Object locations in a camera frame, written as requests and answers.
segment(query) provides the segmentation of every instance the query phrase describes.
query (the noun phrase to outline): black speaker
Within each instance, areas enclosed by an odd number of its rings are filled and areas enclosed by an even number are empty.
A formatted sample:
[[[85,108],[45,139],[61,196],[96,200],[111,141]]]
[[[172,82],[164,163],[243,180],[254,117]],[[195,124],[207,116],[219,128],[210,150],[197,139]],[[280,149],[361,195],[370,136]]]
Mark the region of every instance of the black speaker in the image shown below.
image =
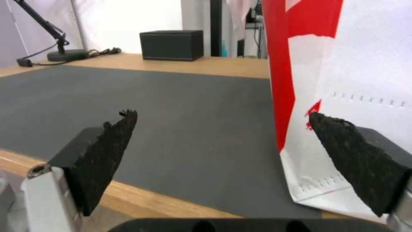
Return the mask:
[[[203,31],[140,33],[143,59],[194,61],[203,56]]]

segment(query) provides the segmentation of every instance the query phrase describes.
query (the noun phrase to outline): red and white paper bag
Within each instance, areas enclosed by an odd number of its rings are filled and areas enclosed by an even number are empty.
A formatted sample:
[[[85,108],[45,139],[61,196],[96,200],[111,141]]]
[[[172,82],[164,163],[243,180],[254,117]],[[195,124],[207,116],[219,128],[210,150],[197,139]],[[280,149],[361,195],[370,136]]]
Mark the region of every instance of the red and white paper bag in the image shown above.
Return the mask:
[[[412,153],[412,1],[263,0],[263,12],[292,199],[384,222],[335,169],[308,114],[373,128]]]

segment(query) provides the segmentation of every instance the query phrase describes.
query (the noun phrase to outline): cable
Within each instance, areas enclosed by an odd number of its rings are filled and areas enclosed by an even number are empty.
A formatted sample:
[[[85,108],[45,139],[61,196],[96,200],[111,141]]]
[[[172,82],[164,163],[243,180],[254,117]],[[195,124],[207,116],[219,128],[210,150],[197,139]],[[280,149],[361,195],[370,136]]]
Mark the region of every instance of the cable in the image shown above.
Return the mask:
[[[255,43],[257,46],[257,58],[260,59],[260,41],[258,43],[257,39],[256,39],[256,29],[257,29],[257,15],[255,14],[255,28],[254,28],[254,32],[253,32],[253,38],[255,39]]]
[[[63,61],[63,62],[59,62],[59,63],[42,64],[42,63],[32,63],[31,60],[28,59],[29,57],[32,57],[32,56],[38,55],[38,54],[40,54],[40,53],[42,53],[42,52],[45,52],[45,51],[47,51],[48,49],[51,49],[51,48],[53,48],[53,47],[56,46],[56,45],[57,45],[57,43],[54,44],[54,45],[51,46],[51,47],[48,47],[48,48],[46,48],[46,49],[44,49],[44,50],[41,50],[41,51],[37,52],[37,53],[35,53],[35,54],[32,54],[32,55],[30,55],[30,56],[26,56],[26,57],[17,59],[17,63],[19,64],[20,67],[33,67],[33,65],[36,65],[36,66],[54,66],[54,65],[66,64],[66,63],[75,61],[75,60],[68,60],[68,61]],[[88,51],[88,55],[89,55],[89,56],[87,57],[87,59],[95,58],[95,57],[102,56],[102,55],[118,54],[118,53],[121,53],[121,52],[122,52],[122,50],[121,50],[120,48],[118,48],[118,47],[114,47],[114,48],[112,48],[112,49],[105,49],[105,50],[103,50],[103,51],[101,51],[101,52],[99,52],[99,51],[96,50],[96,49],[92,49],[92,50]]]
[[[107,54],[111,55],[111,54],[117,54],[117,53],[121,53],[121,52],[122,52],[122,50],[120,48],[114,47],[112,49],[105,49],[101,52],[99,52],[96,49],[92,49],[88,52],[88,54],[89,54],[90,58],[94,58],[94,57],[98,57],[98,56],[102,56],[102,55],[107,55]]]
[[[45,51],[47,51],[47,50],[49,50],[49,49],[52,49],[52,48],[55,47],[56,45],[57,45],[57,42],[56,42],[55,44],[53,44],[52,46],[48,47],[48,48],[45,48],[45,49],[43,49],[43,50],[41,50],[41,51],[39,51],[39,52],[36,52],[36,53],[34,53],[34,54],[31,54],[31,55],[28,55],[28,56],[26,56],[26,57],[22,57],[22,58],[20,58],[20,59],[27,59],[27,58],[33,57],[33,56],[35,56],[35,55],[39,55],[39,54],[42,53],[42,52],[45,52]]]
[[[37,65],[37,66],[53,66],[53,65],[66,64],[66,63],[69,63],[69,62],[72,62],[72,61],[73,61],[73,60],[63,61],[63,62],[59,62],[59,63],[50,63],[50,64],[33,63],[33,65]]]

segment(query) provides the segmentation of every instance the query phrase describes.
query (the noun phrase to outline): lamp base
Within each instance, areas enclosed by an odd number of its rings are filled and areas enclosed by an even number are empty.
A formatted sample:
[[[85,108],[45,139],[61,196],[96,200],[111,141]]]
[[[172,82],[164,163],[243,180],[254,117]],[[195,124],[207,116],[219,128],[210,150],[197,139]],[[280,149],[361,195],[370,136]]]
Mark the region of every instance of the lamp base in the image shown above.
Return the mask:
[[[89,54],[84,49],[71,49],[66,50],[64,53],[50,52],[47,54],[47,59],[54,62],[87,59],[88,57]]]

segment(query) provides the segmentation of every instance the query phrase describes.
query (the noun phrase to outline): wooden table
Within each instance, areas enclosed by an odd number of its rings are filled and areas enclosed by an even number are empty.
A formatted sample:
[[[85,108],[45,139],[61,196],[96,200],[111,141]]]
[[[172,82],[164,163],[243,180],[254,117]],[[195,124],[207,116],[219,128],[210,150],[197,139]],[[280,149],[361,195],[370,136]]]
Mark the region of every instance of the wooden table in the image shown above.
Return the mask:
[[[201,73],[222,76],[240,76],[249,78],[269,78],[269,63],[264,59],[230,59],[204,57],[195,62],[143,61],[139,54],[118,54],[93,59],[71,62],[65,65],[95,68],[130,69],[147,71],[165,71],[178,73]],[[35,66],[21,68],[13,66],[0,69],[0,77],[44,68]],[[0,150],[0,169],[25,176],[34,165],[44,161]],[[164,196],[145,189],[112,181],[107,187],[100,204],[133,218],[239,218],[240,216],[197,205],[169,196]],[[336,215],[323,212],[324,218],[336,218]]]

